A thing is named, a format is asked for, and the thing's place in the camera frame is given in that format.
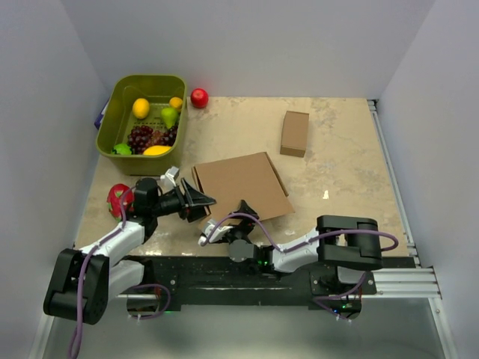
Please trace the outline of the brown cardboard box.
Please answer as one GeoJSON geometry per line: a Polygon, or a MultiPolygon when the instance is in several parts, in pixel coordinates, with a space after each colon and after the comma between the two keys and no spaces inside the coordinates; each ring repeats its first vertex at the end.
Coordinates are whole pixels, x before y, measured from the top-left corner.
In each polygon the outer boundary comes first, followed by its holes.
{"type": "Polygon", "coordinates": [[[288,192],[266,152],[193,166],[196,186],[214,198],[209,219],[219,221],[244,200],[265,221],[295,212],[288,192]]]}

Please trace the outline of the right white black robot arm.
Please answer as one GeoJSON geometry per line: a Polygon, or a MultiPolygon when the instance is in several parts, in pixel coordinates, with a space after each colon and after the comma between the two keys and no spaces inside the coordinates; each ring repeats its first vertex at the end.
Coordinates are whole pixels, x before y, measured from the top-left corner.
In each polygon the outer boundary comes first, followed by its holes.
{"type": "Polygon", "coordinates": [[[360,284],[356,271],[383,267],[382,234],[372,218],[321,215],[316,227],[298,239],[283,245],[271,241],[268,246],[258,246],[249,234],[259,224],[259,218],[244,200],[239,210],[228,217],[239,223],[227,225],[219,241],[228,244],[233,261],[253,262],[263,272],[292,274],[313,263],[342,268],[334,274],[333,284],[337,291],[349,294],[360,284]]]}

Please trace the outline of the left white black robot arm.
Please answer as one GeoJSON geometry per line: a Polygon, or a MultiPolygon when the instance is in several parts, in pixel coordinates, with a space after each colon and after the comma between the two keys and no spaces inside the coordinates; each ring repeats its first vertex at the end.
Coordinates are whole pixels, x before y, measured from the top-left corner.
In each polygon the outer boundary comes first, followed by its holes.
{"type": "Polygon", "coordinates": [[[155,232],[158,219],[177,213],[188,222],[205,217],[216,200],[182,179],[163,192],[154,178],[140,179],[120,196],[120,222],[108,234],[80,249],[67,248],[57,256],[43,301],[46,315],[94,325],[108,302],[129,288],[147,293],[155,284],[153,272],[126,255],[155,232]]]}

